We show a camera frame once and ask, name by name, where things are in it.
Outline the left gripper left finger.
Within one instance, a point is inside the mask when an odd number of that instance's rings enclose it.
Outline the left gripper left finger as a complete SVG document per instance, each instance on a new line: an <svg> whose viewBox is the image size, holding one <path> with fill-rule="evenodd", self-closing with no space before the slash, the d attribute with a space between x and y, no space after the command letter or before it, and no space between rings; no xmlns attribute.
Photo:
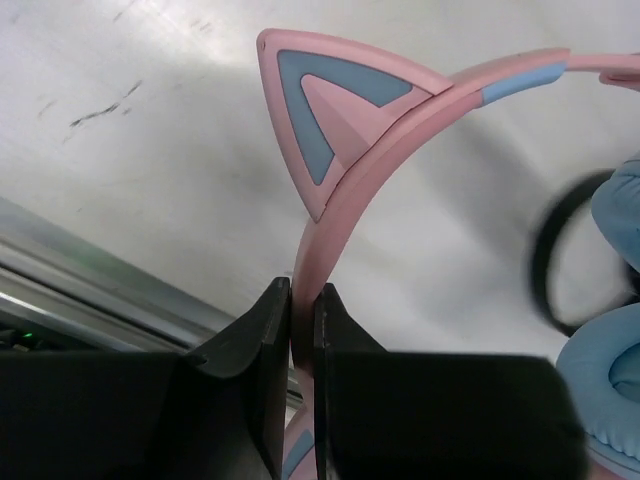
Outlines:
<svg viewBox="0 0 640 480"><path fill-rule="evenodd" d="M184 353L118 351L1 318L5 479L276 479L290 282Z"/></svg>

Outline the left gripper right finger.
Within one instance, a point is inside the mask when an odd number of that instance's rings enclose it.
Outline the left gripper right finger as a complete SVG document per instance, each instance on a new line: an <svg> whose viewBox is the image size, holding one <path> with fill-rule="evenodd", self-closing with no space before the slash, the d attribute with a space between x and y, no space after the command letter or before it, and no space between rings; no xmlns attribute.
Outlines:
<svg viewBox="0 0 640 480"><path fill-rule="evenodd" d="M326 285L314 307L322 479L584 479L585 435L553 364L393 352Z"/></svg>

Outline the pink blue cat-ear headphones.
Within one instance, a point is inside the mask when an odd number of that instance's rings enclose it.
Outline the pink blue cat-ear headphones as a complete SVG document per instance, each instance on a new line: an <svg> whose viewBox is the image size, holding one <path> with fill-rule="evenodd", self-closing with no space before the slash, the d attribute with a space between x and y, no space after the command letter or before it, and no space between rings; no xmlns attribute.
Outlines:
<svg viewBox="0 0 640 480"><path fill-rule="evenodd" d="M568 71L637 89L635 54L548 48L444 76L334 36L267 29L258 60L275 135L310 219L292 275L291 350L303 404L285 430L283 475L314 479L313 305L358 220L395 170L468 112Z"/></svg>

